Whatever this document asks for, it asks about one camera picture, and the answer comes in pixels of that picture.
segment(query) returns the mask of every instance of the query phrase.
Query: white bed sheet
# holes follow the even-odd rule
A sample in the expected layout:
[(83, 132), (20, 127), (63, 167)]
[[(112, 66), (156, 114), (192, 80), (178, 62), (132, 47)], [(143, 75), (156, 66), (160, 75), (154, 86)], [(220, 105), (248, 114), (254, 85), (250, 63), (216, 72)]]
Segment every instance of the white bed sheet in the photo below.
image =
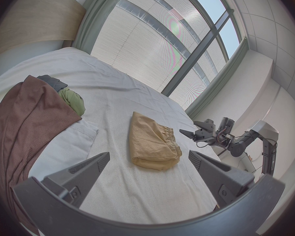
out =
[[(110, 152), (110, 162), (80, 209), (93, 215), (128, 223), (177, 222), (211, 212), (216, 201), (188, 159), (196, 150), (218, 159), (212, 148), (197, 148), (179, 129), (197, 128), (173, 100), (75, 48), (64, 48), (20, 63), (0, 76), (0, 101), (28, 75), (49, 74), (68, 84), (84, 99), (87, 121), (99, 132), (88, 158)], [(131, 163), (129, 126), (136, 111), (172, 127), (181, 147), (180, 162), (166, 171)]]

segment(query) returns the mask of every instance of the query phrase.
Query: rolled green cloth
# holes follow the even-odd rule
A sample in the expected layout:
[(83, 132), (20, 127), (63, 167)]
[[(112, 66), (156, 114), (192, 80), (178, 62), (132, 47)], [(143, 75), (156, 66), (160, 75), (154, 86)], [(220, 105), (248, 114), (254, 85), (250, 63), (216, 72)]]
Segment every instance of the rolled green cloth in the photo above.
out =
[(79, 115), (85, 112), (84, 101), (81, 96), (69, 88), (64, 88), (58, 92), (59, 96)]

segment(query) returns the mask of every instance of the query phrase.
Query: tiled ceiling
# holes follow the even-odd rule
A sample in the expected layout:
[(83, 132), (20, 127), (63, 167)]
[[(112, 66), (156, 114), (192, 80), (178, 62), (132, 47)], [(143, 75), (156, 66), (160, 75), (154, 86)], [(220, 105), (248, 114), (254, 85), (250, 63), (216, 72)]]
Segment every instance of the tiled ceiling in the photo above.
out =
[(250, 49), (273, 59), (272, 78), (295, 100), (295, 24), (280, 0), (233, 0)]

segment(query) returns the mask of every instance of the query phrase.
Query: blue sky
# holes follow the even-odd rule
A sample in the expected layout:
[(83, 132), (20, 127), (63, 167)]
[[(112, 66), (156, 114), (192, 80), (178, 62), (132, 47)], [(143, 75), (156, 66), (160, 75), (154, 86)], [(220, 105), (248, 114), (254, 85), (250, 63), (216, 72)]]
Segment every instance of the blue sky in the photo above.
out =
[[(220, 16), (224, 13), (225, 7), (220, 0), (198, 0), (203, 8), (207, 11), (212, 21), (215, 23)], [(227, 54), (229, 58), (235, 52), (239, 45), (236, 31), (234, 29), (231, 19), (225, 24), (220, 31), (220, 35), (223, 39)]]

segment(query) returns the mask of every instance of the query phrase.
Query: louvered facade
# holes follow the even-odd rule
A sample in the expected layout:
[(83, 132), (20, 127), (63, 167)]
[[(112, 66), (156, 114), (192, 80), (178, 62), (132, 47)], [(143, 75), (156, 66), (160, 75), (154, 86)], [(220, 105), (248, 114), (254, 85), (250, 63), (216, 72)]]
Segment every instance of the louvered facade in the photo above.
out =
[[(189, 0), (120, 0), (91, 55), (161, 92), (209, 31)], [(186, 109), (225, 63), (215, 39), (169, 97)]]

